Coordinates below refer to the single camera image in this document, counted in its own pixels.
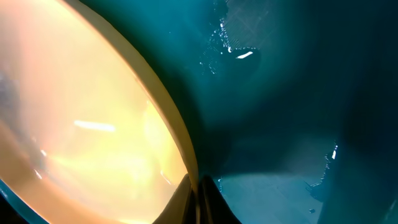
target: cream-colored bowl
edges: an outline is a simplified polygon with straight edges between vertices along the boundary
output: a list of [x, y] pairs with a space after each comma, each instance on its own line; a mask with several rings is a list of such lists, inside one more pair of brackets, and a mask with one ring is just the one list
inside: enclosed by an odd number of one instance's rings
[[0, 0], [0, 178], [50, 223], [152, 223], [187, 173], [197, 190], [188, 132], [137, 50], [69, 3]]

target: blue surface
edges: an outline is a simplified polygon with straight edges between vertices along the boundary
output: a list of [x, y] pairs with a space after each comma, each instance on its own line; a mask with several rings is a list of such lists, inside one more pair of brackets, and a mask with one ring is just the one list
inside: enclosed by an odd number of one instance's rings
[[46, 224], [38, 214], [27, 206], [8, 186], [0, 180], [0, 194], [10, 203], [11, 207], [31, 224]]

